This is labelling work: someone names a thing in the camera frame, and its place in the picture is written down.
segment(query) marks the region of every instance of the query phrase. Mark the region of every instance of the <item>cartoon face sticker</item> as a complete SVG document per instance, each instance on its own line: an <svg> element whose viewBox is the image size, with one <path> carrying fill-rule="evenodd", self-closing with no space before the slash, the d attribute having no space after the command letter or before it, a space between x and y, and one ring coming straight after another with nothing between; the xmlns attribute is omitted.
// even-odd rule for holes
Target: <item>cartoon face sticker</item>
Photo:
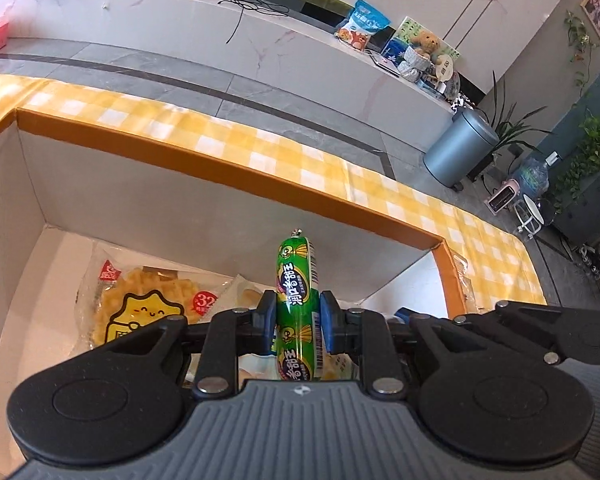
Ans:
<svg viewBox="0 0 600 480"><path fill-rule="evenodd" d="M282 341L284 341L285 343L288 343L289 341L291 341L293 338L296 337L296 331L290 326L283 327L281 330L281 333L282 333Z"/></svg>
<svg viewBox="0 0 600 480"><path fill-rule="evenodd" d="M127 294L122 308L109 319L106 342L171 314L182 316L183 306L165 300L158 290L152 290L144 296Z"/></svg>
<svg viewBox="0 0 600 480"><path fill-rule="evenodd" d="M283 245L280 246L280 250L278 251L280 258L282 258L283 260L290 258L294 254L300 256L301 258L306 258L307 253L308 247L307 244L304 243L299 244L298 247L293 247L291 245Z"/></svg>

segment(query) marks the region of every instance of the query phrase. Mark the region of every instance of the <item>yellow checkered tablecloth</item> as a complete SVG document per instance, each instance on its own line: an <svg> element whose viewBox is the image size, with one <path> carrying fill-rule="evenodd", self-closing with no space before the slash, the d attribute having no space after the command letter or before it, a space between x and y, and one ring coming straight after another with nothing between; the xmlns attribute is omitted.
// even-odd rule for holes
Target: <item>yellow checkered tablecloth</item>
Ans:
<svg viewBox="0 0 600 480"><path fill-rule="evenodd" d="M468 261L478 308L545 304L522 242L384 175L285 137L174 105L54 80L0 75L0 119L16 107L113 126L318 189L444 237Z"/></svg>

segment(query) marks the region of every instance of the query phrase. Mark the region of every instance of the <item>green plant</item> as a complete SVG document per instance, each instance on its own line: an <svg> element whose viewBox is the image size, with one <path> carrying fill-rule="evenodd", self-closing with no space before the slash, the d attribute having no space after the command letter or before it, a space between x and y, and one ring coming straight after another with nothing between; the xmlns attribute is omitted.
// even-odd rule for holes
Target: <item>green plant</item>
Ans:
<svg viewBox="0 0 600 480"><path fill-rule="evenodd" d="M567 192L575 200L582 180L600 170L600 117L586 110L580 127L584 130L585 137L578 144L578 153L571 157L569 169L552 186L558 210L562 209L562 199Z"/></svg>
<svg viewBox="0 0 600 480"><path fill-rule="evenodd" d="M529 112L525 116L523 116L520 120L514 122L513 112L516 110L516 105L518 103L513 103L507 113L504 113L504 109L507 101L507 82L504 77L502 78L502 104L500 105L500 110L498 112L498 83L496 81L496 74L492 72L493 76L493 117L490 119L485 112L482 112L487 119L487 122L493 128L493 131L496 132L498 136L498 143L493 147L491 153L497 152L500 148L504 148L505 146L509 146L510 144L522 144L523 146L528 147L531 150L538 151L535 146L532 146L528 142L524 140L519 140L518 137L527 132L542 132L544 134L550 134L551 132L547 130L541 130L539 128L533 128L525 123L525 121L536 114L539 114L542 110L546 108L546 106L541 106L540 108L536 108L535 110Z"/></svg>
<svg viewBox="0 0 600 480"><path fill-rule="evenodd" d="M569 46L572 46L574 50L570 62L582 63L585 60L587 61L587 73L585 74L582 70L576 70L575 73L575 84L580 88L580 97L582 97L585 87L591 80L591 54L593 49L598 45L591 43L584 22L570 10L567 10L567 17L564 19L564 23L568 27L567 37L569 38Z"/></svg>

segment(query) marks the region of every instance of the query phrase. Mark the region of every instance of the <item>gray cabinet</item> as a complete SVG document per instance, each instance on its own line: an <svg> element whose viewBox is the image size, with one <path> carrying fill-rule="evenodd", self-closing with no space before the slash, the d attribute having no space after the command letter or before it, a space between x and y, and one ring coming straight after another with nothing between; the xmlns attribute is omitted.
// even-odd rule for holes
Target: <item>gray cabinet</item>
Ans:
<svg viewBox="0 0 600 480"><path fill-rule="evenodd" d="M600 240L600 171L583 181L576 200L563 204L554 226L574 245Z"/></svg>

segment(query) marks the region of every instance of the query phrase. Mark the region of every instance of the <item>cardboard box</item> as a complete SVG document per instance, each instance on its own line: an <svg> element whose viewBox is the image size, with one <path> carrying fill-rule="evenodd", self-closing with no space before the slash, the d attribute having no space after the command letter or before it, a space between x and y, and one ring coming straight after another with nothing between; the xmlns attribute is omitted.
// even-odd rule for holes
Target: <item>cardboard box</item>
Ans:
<svg viewBox="0 0 600 480"><path fill-rule="evenodd" d="M320 289L392 314L465 312L445 241L326 193L165 142L29 110L0 122L0 478L22 462L14 387L69 357L94 240L273 288L302 228Z"/></svg>

